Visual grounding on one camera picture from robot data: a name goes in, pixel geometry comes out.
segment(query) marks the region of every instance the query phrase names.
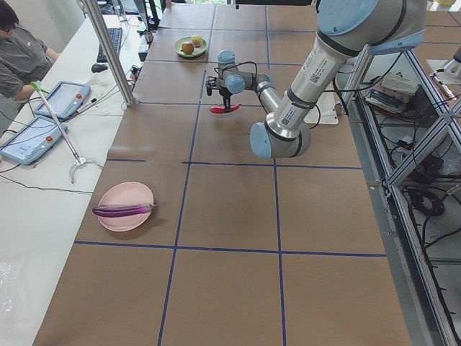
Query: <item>purple eggplant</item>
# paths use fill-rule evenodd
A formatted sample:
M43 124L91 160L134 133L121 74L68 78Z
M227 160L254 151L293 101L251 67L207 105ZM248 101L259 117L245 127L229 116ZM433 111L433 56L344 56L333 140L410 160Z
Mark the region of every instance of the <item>purple eggplant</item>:
M93 208L95 215L103 218L122 218L137 214L147 214L157 208L157 204L143 203L135 205L99 205Z

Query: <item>white desk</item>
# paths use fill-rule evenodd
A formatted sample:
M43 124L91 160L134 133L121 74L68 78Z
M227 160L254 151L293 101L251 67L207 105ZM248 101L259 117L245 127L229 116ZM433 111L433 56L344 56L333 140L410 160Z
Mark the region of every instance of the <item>white desk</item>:
M120 25L116 16L105 19L108 27ZM136 25L137 21L132 18L129 24L121 24L124 43L120 61L124 71L129 71L133 64L140 66L140 38L132 23ZM43 89L50 90L59 81L89 83L92 91L88 99L99 99L115 86L115 81L110 70L91 72L98 47L97 36L87 19L43 79ZM80 156L105 163L124 109L123 98L116 93L67 122L68 136ZM28 123L31 119L30 108L25 105L16 120ZM10 129L22 127L13 123ZM8 138L9 134L4 135L0 143ZM78 168L72 185L69 169L74 162L69 147L60 141L36 166L17 167L2 175L28 186L92 192L101 170L93 164ZM3 160L0 171L13 166L13 162ZM4 309L0 310L0 345L26 346L33 343L40 328L91 195L27 189L1 177L0 193L0 307L6 296L15 304L8 316ZM2 282L2 274L7 271L9 276L3 276ZM7 329L9 322L14 325L12 329Z

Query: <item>red chili pepper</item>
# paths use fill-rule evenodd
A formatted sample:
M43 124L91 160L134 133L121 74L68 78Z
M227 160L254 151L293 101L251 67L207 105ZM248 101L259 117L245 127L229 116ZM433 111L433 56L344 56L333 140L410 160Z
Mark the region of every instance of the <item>red chili pepper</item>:
M225 108L224 108L224 107L211 107L211 108L210 108L210 111L211 111L211 113L215 113L215 114L230 113L230 112L233 112L234 110L237 110L238 108L240 108L241 105L242 105L241 103L238 103L238 104L235 105L235 106L231 106L231 107L229 108L229 111L228 111L228 112L225 111Z

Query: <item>computer mouse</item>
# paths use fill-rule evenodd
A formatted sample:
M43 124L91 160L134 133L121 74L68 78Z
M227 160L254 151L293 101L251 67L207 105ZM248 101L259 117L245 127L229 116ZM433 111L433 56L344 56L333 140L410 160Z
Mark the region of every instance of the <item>computer mouse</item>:
M107 65L103 63L94 63L93 66L91 67L91 72L93 72L94 74L96 72L101 72L104 70L107 70Z

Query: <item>pink plate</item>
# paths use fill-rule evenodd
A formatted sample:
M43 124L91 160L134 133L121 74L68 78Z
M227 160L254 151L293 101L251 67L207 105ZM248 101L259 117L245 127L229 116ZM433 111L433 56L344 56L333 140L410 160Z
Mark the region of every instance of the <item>pink plate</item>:
M99 205L134 205L141 203L153 204L153 194L140 182L123 182L107 191L99 201ZM103 218L99 222L110 231L124 232L135 229L148 219L151 213L123 216L122 218Z

